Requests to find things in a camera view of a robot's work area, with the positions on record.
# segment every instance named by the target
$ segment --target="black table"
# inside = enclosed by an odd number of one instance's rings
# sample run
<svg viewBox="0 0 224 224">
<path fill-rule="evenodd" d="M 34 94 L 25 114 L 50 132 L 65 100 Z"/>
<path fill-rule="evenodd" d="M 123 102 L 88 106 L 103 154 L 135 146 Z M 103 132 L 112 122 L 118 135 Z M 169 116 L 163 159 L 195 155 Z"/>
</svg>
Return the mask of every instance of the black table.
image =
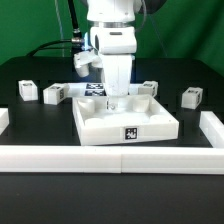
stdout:
<svg viewBox="0 0 224 224">
<path fill-rule="evenodd" d="M 19 80 L 33 80 L 40 99 L 23 102 Z M 177 140 L 134 145 L 211 147 L 200 111 L 224 118 L 222 76 L 191 59 L 137 59 L 132 80 L 157 81 L 157 100 L 180 122 Z M 69 58 L 19 57 L 0 66 L 0 107 L 10 115 L 0 144 L 79 145 L 71 99 L 44 105 L 42 95 L 53 83 L 78 81 L 87 80 L 71 71 Z M 180 107 L 188 87 L 204 90 L 196 110 Z M 223 188 L 223 176 L 1 173 L 0 223 L 223 223 Z"/>
</svg>

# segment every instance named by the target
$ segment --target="white cube with marker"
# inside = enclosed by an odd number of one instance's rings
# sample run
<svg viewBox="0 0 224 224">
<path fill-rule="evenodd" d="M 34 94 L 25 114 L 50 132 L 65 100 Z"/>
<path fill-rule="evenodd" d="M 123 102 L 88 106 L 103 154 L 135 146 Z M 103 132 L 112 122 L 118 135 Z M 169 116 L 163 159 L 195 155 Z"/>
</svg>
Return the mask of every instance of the white cube with marker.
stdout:
<svg viewBox="0 0 224 224">
<path fill-rule="evenodd" d="M 157 95 L 158 82 L 155 81 L 145 81 L 142 85 L 138 87 L 138 94 L 149 94 L 152 97 Z"/>
<path fill-rule="evenodd" d="M 181 107 L 196 109 L 202 101 L 203 89 L 199 87 L 189 87 L 182 95 Z"/>
<path fill-rule="evenodd" d="M 19 81 L 19 93 L 24 101 L 38 100 L 37 86 L 32 80 Z"/>
<path fill-rule="evenodd" d="M 67 98 L 68 90 L 69 85 L 66 83 L 55 83 L 51 85 L 43 91 L 44 103 L 52 105 L 59 104 L 61 101 Z"/>
</svg>

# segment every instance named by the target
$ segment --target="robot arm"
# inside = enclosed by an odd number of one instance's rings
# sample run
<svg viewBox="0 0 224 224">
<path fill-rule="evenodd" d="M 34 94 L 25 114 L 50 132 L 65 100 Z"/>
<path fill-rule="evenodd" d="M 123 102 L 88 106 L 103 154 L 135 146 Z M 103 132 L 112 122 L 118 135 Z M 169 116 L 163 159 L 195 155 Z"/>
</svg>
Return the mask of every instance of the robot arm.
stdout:
<svg viewBox="0 0 224 224">
<path fill-rule="evenodd" d="M 93 24 L 90 30 L 90 42 L 94 51 L 75 55 L 75 67 L 78 73 L 87 75 L 86 64 L 100 61 L 98 65 L 103 68 L 102 82 L 107 96 L 112 98 L 126 96 L 131 78 L 132 54 L 137 50 L 135 29 L 128 23 L 135 20 L 135 13 L 141 12 L 143 1 L 81 1 L 88 6 L 87 19 Z M 149 13 L 154 13 L 165 1 L 145 0 L 146 5 L 151 6 Z"/>
</svg>

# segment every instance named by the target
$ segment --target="white box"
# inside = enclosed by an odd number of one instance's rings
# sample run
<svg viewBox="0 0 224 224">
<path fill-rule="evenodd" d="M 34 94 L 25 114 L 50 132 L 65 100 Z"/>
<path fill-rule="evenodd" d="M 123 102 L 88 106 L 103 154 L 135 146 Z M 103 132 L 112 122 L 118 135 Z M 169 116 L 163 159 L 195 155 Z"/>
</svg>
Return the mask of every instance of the white box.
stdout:
<svg viewBox="0 0 224 224">
<path fill-rule="evenodd" d="M 55 83 L 50 87 L 46 88 L 44 93 L 44 103 L 45 104 L 52 104 L 57 105 L 61 101 L 67 98 L 69 90 L 69 85 L 64 83 Z"/>
<path fill-rule="evenodd" d="M 19 81 L 19 93 L 24 101 L 38 100 L 37 86 L 32 80 Z"/>
<path fill-rule="evenodd" d="M 203 89 L 197 87 L 189 87 L 182 94 L 181 107 L 188 109 L 196 109 L 196 107 L 201 103 Z"/>
<path fill-rule="evenodd" d="M 155 81 L 145 81 L 142 85 L 138 87 L 138 94 L 149 94 L 152 97 L 157 95 L 158 82 Z"/>
<path fill-rule="evenodd" d="M 107 97 L 73 98 L 73 115 L 81 145 L 176 139 L 179 122 L 150 95 L 120 98 L 116 111 Z"/>
<path fill-rule="evenodd" d="M 0 108 L 0 135 L 9 125 L 9 114 L 7 108 Z"/>
</svg>

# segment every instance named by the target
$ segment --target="small white cube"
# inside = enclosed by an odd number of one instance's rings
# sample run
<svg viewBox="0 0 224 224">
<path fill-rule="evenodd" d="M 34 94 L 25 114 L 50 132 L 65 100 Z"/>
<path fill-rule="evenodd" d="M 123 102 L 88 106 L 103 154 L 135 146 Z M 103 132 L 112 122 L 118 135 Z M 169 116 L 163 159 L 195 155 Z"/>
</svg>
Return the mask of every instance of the small white cube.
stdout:
<svg viewBox="0 0 224 224">
<path fill-rule="evenodd" d="M 19 93 L 24 101 L 38 100 L 37 86 L 32 80 L 19 81 Z"/>
<path fill-rule="evenodd" d="M 44 103 L 57 105 L 67 98 L 69 85 L 55 83 L 44 90 Z"/>
<path fill-rule="evenodd" d="M 9 114 L 7 108 L 0 108 L 0 135 L 9 125 Z"/>
<path fill-rule="evenodd" d="M 203 89 L 197 87 L 189 87 L 182 95 L 181 107 L 188 109 L 196 109 L 201 103 Z"/>
<path fill-rule="evenodd" d="M 138 87 L 138 94 L 149 94 L 152 97 L 157 95 L 158 82 L 155 81 L 145 81 L 142 85 Z"/>
</svg>

